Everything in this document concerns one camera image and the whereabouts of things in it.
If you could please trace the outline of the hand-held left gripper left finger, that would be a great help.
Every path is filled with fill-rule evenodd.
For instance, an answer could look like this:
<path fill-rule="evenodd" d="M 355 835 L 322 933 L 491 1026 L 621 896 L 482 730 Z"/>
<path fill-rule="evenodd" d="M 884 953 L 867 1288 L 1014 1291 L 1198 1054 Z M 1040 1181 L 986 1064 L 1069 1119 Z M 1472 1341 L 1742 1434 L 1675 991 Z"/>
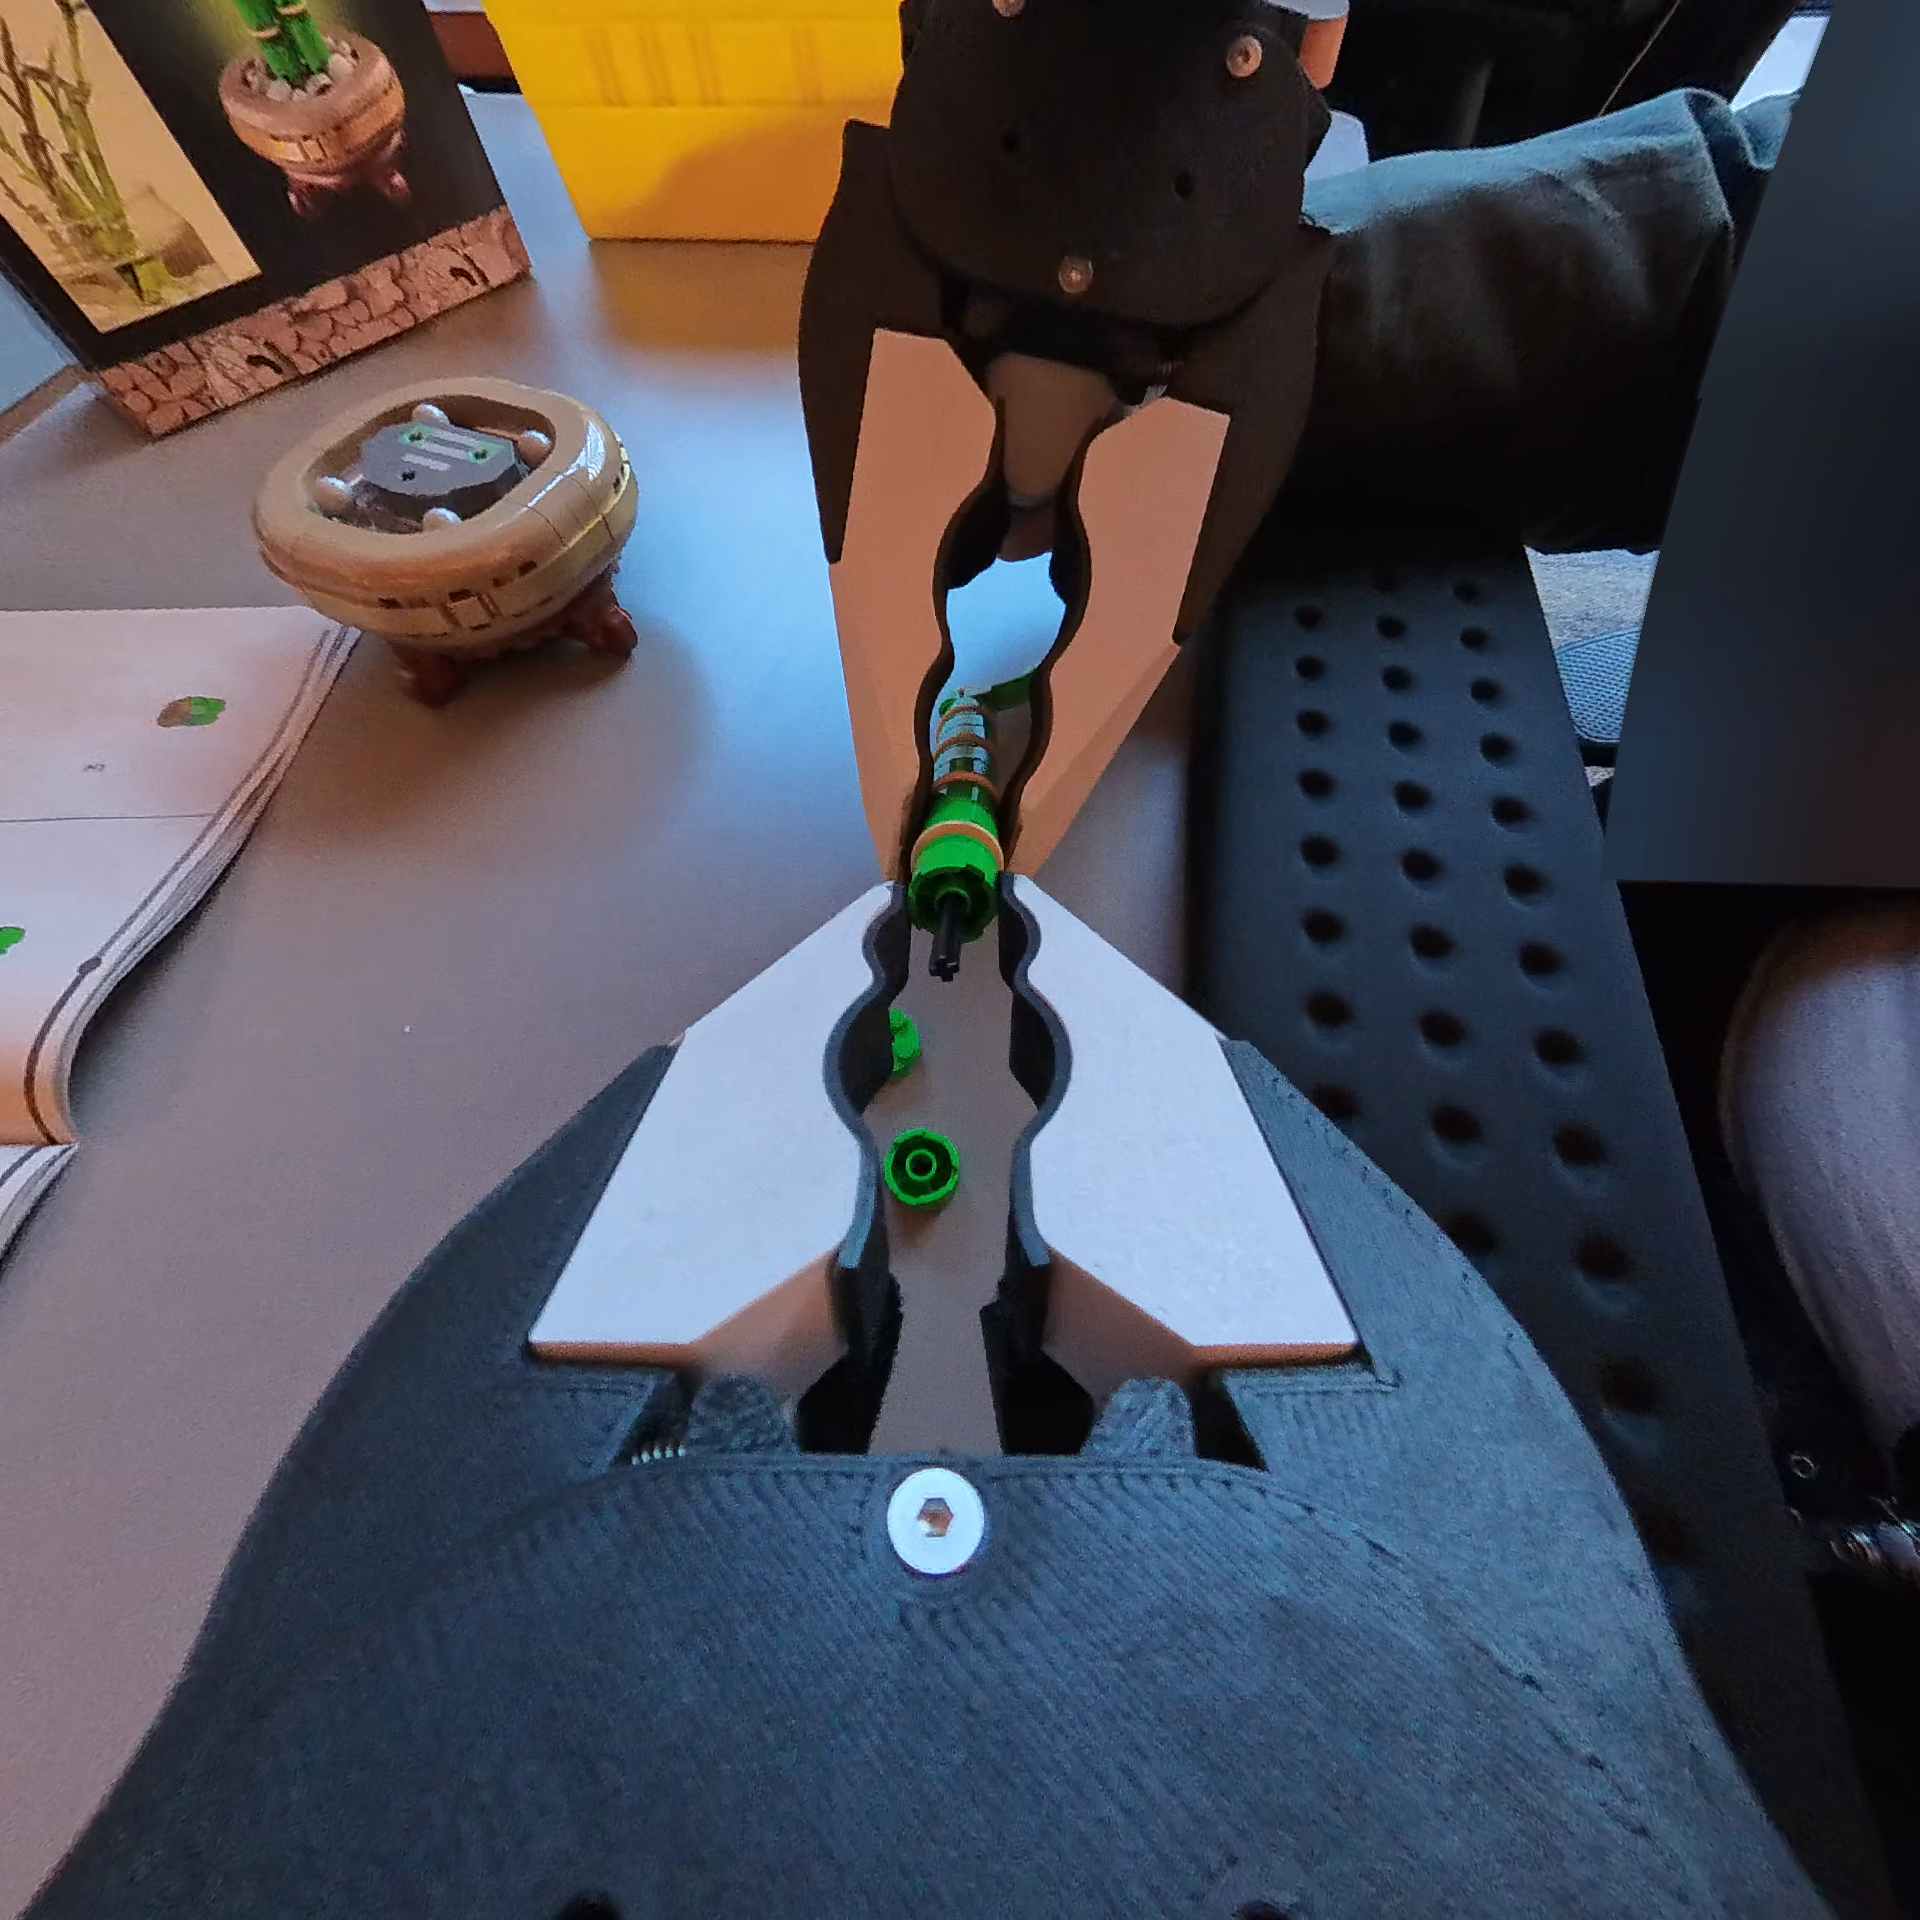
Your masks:
<path fill-rule="evenodd" d="M 682 1038 L 531 1331 L 547 1360 L 756 1377 L 864 1453 L 893 1368 L 878 1151 L 909 926 L 875 886 Z"/>

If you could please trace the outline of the green brick bamboo stalk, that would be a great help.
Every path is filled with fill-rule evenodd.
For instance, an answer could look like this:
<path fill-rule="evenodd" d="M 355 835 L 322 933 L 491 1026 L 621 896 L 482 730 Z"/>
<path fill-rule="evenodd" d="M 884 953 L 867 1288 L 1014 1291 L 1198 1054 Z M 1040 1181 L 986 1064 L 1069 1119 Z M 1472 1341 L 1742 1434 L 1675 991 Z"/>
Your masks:
<path fill-rule="evenodd" d="M 930 933 L 928 971 L 952 982 L 964 946 L 998 913 L 1004 850 L 994 713 L 1021 706 L 1030 674 L 992 688 L 957 688 L 932 728 L 932 779 L 925 824 L 909 853 L 908 910 Z"/>

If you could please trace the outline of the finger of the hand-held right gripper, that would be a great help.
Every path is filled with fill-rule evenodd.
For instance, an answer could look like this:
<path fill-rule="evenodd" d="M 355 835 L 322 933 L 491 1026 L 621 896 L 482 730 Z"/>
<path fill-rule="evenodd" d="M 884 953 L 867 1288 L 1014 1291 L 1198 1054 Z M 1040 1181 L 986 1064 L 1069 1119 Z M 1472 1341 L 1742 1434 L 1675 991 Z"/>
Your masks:
<path fill-rule="evenodd" d="M 902 879 L 928 766 L 928 687 L 952 663 L 943 545 L 987 487 L 998 419 L 943 341 L 878 329 L 848 528 L 830 566 L 859 793 L 884 879 Z"/>
<path fill-rule="evenodd" d="M 1030 682 L 1026 755 L 1006 791 L 1014 873 L 1036 873 L 1061 845 L 1176 656 L 1173 631 L 1227 425 L 1155 399 L 1094 431 L 1074 458 L 1056 552 L 1078 575 Z"/>

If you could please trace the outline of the black studded mat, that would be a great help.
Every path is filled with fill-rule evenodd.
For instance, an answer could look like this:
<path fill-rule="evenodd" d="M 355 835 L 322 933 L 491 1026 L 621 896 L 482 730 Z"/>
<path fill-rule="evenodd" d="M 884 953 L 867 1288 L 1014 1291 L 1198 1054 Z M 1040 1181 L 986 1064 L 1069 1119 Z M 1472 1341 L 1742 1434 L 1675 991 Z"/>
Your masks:
<path fill-rule="evenodd" d="M 1794 1577 L 1520 545 L 1287 519 L 1205 667 L 1194 994 L 1499 1291 L 1675 1589 Z"/>

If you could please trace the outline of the grey desk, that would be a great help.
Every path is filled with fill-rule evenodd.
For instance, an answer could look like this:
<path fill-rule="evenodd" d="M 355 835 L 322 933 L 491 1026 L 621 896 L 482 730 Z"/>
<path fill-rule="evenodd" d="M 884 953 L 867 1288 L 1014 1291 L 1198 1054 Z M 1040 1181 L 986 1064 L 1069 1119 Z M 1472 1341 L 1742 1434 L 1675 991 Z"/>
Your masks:
<path fill-rule="evenodd" d="M 430 712 L 363 646 L 216 893 L 87 1030 L 80 1151 L 4 1261 L 4 1915 L 115 1785 L 355 1343 L 618 1071 L 874 881 L 800 431 L 797 248 L 594 248 L 471 99 L 534 274 L 164 441 L 4 441 L 4 608 L 285 600 L 248 502 L 408 377 L 596 406 L 640 471 L 629 666 Z"/>

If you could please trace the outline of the brown round brick base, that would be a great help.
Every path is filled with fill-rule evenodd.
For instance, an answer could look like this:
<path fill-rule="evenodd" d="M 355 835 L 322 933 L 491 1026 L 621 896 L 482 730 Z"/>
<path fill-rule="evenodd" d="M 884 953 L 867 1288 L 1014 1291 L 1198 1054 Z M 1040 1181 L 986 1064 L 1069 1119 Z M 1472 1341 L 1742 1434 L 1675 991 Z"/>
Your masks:
<path fill-rule="evenodd" d="M 458 377 L 316 431 L 251 521 L 271 575 L 384 639 L 407 691 L 440 706 L 480 663 L 550 640 L 632 655 L 615 575 L 636 511 L 629 453 L 591 408 Z"/>

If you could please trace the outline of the black toy brick set box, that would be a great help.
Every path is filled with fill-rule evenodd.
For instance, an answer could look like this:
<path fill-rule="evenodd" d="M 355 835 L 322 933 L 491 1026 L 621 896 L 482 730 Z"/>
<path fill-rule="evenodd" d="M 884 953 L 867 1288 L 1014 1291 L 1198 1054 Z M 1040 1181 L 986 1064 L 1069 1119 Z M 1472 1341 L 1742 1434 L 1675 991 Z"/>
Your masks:
<path fill-rule="evenodd" d="M 154 440 L 531 270 L 418 3 L 4 3 L 2 251 Z"/>

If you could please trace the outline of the person's right forearm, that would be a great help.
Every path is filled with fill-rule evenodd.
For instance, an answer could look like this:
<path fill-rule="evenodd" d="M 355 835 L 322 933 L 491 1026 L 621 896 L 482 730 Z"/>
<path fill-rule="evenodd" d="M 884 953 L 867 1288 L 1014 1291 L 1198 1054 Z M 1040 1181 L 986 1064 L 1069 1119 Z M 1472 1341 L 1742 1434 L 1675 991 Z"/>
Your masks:
<path fill-rule="evenodd" d="M 1794 109 L 1675 90 L 1310 184 L 1332 264 L 1279 503 L 1658 549 Z"/>

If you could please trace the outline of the yellow plastic bin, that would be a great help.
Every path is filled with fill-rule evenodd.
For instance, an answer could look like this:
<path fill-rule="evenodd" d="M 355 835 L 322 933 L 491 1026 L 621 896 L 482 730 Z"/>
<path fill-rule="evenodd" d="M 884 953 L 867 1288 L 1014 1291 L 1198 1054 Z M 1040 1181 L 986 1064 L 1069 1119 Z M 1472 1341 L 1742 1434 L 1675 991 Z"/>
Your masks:
<path fill-rule="evenodd" d="M 848 120 L 882 123 L 896 3 L 490 3 L 594 241 L 807 246 Z"/>

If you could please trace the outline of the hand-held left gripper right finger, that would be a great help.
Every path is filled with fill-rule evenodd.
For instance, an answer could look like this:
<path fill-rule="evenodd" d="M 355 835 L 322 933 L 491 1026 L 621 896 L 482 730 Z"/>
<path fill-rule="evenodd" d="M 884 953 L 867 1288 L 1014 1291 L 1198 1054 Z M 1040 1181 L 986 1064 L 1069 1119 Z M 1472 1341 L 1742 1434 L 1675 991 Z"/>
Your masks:
<path fill-rule="evenodd" d="M 1358 1335 L 1211 1022 L 1026 879 L 1000 886 L 1014 1144 L 992 1397 L 1012 1455 L 1080 1449 L 1109 1397 L 1351 1360 Z"/>

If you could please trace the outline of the open instruction booklet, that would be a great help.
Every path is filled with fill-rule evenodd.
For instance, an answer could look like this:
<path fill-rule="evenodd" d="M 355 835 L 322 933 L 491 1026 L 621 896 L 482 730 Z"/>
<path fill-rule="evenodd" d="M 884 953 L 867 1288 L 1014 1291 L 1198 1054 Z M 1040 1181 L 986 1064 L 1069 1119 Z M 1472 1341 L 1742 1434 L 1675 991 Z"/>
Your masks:
<path fill-rule="evenodd" d="M 87 1022 L 228 869 L 355 646 L 309 608 L 2 614 L 2 1241 L 75 1147 Z"/>

